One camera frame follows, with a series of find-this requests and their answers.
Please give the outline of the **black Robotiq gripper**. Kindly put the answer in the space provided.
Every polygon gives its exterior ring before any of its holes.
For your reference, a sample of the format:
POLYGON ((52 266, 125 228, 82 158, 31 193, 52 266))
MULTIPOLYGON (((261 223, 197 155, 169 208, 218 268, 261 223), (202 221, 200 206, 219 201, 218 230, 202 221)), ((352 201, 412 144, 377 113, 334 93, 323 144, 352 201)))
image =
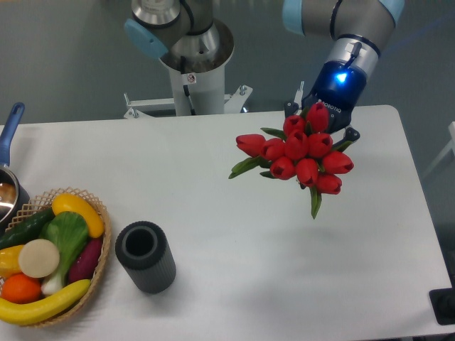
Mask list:
MULTIPOLYGON (((305 98, 302 107, 311 107, 321 102, 329 111, 326 132, 334 133, 345 128, 343 138, 332 145, 332 151, 344 152, 360 138, 360 132, 351 126, 351 114, 366 86, 367 78, 361 70, 345 68, 340 62, 324 64, 314 86, 305 98)), ((284 116, 300 115, 301 102, 285 102, 284 116)))

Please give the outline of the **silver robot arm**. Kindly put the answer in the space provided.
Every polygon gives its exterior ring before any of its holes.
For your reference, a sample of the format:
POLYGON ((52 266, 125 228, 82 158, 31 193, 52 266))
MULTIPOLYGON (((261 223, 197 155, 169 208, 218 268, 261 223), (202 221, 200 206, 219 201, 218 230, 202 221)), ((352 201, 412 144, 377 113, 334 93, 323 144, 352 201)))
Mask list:
MULTIPOLYGON (((282 20, 293 33, 328 36, 334 46, 309 93, 298 90, 286 115, 315 103, 329 111, 328 131, 343 131, 338 147, 359 139, 351 114, 404 8, 403 1, 285 1, 282 20)), ((252 89, 225 93, 232 57, 230 29, 211 1, 133 1, 124 25, 133 45, 168 70, 179 116, 231 114, 244 109, 252 89)))

